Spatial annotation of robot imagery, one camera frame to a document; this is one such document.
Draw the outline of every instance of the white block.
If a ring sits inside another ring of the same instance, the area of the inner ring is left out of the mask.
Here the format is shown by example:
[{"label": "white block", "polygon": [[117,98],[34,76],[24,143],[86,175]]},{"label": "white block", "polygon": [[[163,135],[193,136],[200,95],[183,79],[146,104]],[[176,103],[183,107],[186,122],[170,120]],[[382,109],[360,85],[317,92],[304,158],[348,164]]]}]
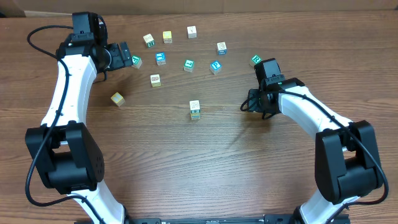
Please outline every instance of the white block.
[{"label": "white block", "polygon": [[184,64],[184,71],[193,72],[194,65],[195,65],[195,62],[193,62],[193,60],[186,60],[185,64]]},{"label": "white block", "polygon": [[211,63],[210,65],[210,70],[211,72],[213,72],[213,74],[217,74],[221,71],[223,67],[221,66],[221,64],[218,61],[215,61],[213,63]]},{"label": "white block", "polygon": [[163,31],[163,42],[165,44],[171,44],[173,42],[171,31]]},{"label": "white block", "polygon": [[166,64],[166,55],[164,52],[156,53],[156,63],[157,65],[165,65]]},{"label": "white block", "polygon": [[142,60],[141,60],[140,57],[138,57],[137,55],[133,55],[133,56],[131,57],[131,60],[132,60],[132,66],[133,66],[134,68],[139,69],[139,67],[141,67],[141,65],[142,65]]},{"label": "white block", "polygon": [[161,86],[162,84],[160,83],[160,75],[151,75],[150,76],[150,84],[152,84],[152,87],[157,87]]},{"label": "white block", "polygon": [[145,35],[144,36],[144,41],[145,41],[147,47],[152,47],[152,46],[155,45],[155,40],[154,40],[154,38],[152,37],[151,34]]},{"label": "white block", "polygon": [[199,105],[199,100],[192,100],[189,101],[189,106],[191,110],[191,119],[196,120],[200,119],[200,105]]},{"label": "white block", "polygon": [[250,59],[250,65],[254,67],[257,65],[259,62],[261,62],[261,58],[258,55],[253,56],[253,58]]},{"label": "white block", "polygon": [[225,42],[217,43],[217,53],[219,55],[226,54],[226,44],[225,44]]},{"label": "white block", "polygon": [[197,27],[195,26],[187,27],[187,30],[188,30],[188,38],[197,37]]}]

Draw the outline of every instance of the wooden table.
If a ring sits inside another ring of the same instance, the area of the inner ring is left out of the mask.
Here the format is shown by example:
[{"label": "wooden table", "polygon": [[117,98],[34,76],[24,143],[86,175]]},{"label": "wooden table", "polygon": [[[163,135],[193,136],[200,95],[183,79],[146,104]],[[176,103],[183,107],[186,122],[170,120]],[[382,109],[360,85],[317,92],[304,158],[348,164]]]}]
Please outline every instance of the wooden table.
[{"label": "wooden table", "polygon": [[[109,42],[127,41],[143,66],[109,72],[95,84],[87,127],[101,148],[105,180],[133,217],[241,217],[292,213],[314,192],[314,148],[291,119],[261,120],[240,112],[257,88],[249,59],[275,57],[286,78],[297,77],[337,113],[376,130],[389,198],[353,207],[352,223],[397,223],[398,215],[398,12],[300,12],[170,16],[107,16]],[[46,114],[57,81],[57,63],[28,45],[27,34],[49,24],[71,25],[70,17],[0,20],[0,223],[72,223],[88,217],[75,202],[47,208],[24,194],[32,161],[24,136]],[[196,26],[198,38],[187,38]],[[173,44],[162,43],[171,30]],[[33,36],[55,52],[69,30]],[[147,49],[142,36],[156,46]],[[228,53],[216,54],[226,42]],[[167,64],[157,66],[155,53]],[[195,61],[193,73],[183,71]],[[223,71],[210,72],[219,60]],[[160,74],[152,88],[149,76]],[[110,97],[126,99],[118,108]],[[202,119],[191,121],[189,101],[200,100]],[[59,198],[36,171],[34,198]],[[376,190],[364,200],[382,194]]]}]

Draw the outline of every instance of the blue letter on block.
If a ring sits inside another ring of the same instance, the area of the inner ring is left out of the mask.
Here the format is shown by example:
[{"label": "blue letter on block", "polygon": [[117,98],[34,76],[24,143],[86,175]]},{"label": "blue letter on block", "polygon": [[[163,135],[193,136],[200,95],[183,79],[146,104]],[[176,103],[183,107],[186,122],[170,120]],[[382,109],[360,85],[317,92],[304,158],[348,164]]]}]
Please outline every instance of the blue letter on block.
[{"label": "blue letter on block", "polygon": [[163,52],[161,53],[156,53],[156,61],[161,61],[161,60],[165,60],[166,56],[164,55]]},{"label": "blue letter on block", "polygon": [[214,70],[218,70],[221,68],[221,64],[218,61],[215,61],[211,64],[211,67],[213,67]]}]

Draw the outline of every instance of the small cube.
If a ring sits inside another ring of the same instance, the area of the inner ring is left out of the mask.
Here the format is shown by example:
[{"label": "small cube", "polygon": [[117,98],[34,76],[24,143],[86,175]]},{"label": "small cube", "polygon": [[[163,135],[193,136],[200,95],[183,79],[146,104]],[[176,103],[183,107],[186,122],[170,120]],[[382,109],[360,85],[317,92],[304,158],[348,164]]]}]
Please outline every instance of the small cube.
[{"label": "small cube", "polygon": [[211,65],[210,65],[210,70],[215,75],[217,75],[217,73],[219,73],[222,68],[223,67],[221,66],[221,64],[218,61],[215,61],[215,62],[211,63]]},{"label": "small cube", "polygon": [[195,26],[187,27],[187,30],[188,30],[188,38],[197,37],[197,27]]},{"label": "small cube", "polygon": [[155,45],[155,40],[154,40],[154,38],[152,37],[151,34],[145,35],[144,36],[144,41],[145,41],[147,47],[152,47],[152,46]]},{"label": "small cube", "polygon": [[194,64],[195,62],[193,62],[192,60],[186,60],[184,64],[184,71],[193,72]]},{"label": "small cube", "polygon": [[113,103],[115,103],[117,106],[121,106],[124,102],[126,102],[120,93],[116,92],[112,97],[111,100]]},{"label": "small cube", "polygon": [[171,44],[173,42],[171,31],[163,31],[163,41],[165,44]]},{"label": "small cube", "polygon": [[166,55],[164,54],[164,52],[156,53],[156,63],[157,65],[166,64]]},{"label": "small cube", "polygon": [[132,66],[133,66],[134,68],[136,68],[136,69],[139,69],[139,67],[141,67],[141,65],[142,65],[142,60],[141,60],[141,58],[138,57],[137,55],[133,55],[133,56],[131,57],[131,59],[132,59]]},{"label": "small cube", "polygon": [[199,100],[189,101],[189,106],[190,106],[190,109],[191,109],[191,120],[200,119]]},{"label": "small cube", "polygon": [[152,87],[161,86],[162,84],[160,83],[160,75],[151,75],[150,84],[152,84]]},{"label": "small cube", "polygon": [[219,55],[226,54],[225,42],[217,43],[217,53]]},{"label": "small cube", "polygon": [[253,58],[250,59],[250,65],[254,67],[257,65],[259,62],[261,62],[261,58],[258,55],[253,56]]}]

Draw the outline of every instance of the yellow block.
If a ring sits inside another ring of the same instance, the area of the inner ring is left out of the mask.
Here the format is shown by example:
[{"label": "yellow block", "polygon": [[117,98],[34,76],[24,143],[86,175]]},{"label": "yellow block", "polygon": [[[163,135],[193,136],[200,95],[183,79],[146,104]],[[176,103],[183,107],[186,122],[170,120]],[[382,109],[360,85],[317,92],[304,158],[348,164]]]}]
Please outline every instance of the yellow block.
[{"label": "yellow block", "polygon": [[171,44],[173,42],[171,31],[163,31],[163,41],[165,44]]},{"label": "yellow block", "polygon": [[113,103],[115,103],[117,106],[121,106],[124,102],[126,102],[120,93],[116,92],[112,97],[111,100]]}]

